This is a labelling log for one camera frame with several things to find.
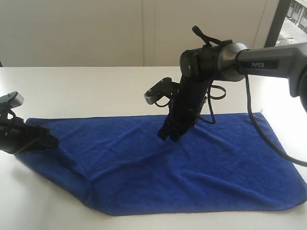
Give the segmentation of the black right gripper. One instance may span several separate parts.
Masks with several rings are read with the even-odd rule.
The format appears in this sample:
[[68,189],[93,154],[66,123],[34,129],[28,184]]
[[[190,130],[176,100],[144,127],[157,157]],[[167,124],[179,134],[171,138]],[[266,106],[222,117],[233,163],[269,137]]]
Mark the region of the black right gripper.
[[210,92],[210,80],[181,79],[171,100],[169,114],[158,131],[158,137],[163,141],[169,137],[173,142],[177,142],[200,120],[204,104],[211,106]]

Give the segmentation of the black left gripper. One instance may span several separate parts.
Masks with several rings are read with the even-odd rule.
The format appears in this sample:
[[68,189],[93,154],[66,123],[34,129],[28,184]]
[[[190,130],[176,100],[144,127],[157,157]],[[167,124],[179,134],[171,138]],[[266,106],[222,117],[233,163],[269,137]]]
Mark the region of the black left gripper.
[[31,126],[20,117],[0,118],[0,149],[9,154],[19,154],[30,150],[47,150],[59,146],[58,138],[49,129]]

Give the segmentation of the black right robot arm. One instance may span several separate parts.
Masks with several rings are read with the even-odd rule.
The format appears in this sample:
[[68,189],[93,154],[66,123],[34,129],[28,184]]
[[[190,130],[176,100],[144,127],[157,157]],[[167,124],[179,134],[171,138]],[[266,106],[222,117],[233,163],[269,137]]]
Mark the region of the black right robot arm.
[[237,82],[246,75],[288,79],[292,97],[307,106],[307,45],[305,43],[248,49],[242,43],[184,51],[181,79],[168,116],[158,131],[162,140],[178,141],[199,119],[213,81]]

